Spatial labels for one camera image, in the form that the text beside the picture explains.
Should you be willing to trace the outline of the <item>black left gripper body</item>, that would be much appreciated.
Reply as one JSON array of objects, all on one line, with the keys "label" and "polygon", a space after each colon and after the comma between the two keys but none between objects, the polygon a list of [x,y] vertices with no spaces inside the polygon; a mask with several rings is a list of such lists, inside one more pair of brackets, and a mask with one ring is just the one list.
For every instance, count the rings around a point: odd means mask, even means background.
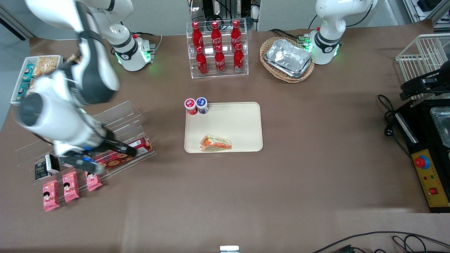
[{"label": "black left gripper body", "polygon": [[423,74],[408,81],[408,94],[433,93],[440,95],[449,93],[450,61],[446,61],[440,69]]}]

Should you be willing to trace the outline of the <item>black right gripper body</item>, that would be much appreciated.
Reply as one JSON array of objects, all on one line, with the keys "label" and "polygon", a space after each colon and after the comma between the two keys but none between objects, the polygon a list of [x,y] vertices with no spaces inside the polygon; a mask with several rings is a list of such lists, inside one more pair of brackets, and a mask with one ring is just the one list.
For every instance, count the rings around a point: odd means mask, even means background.
[{"label": "black right gripper body", "polygon": [[114,133],[110,129],[106,130],[106,136],[102,139],[102,142],[99,146],[92,149],[92,152],[103,153],[106,151],[117,151],[117,147],[113,143],[114,141]]}]

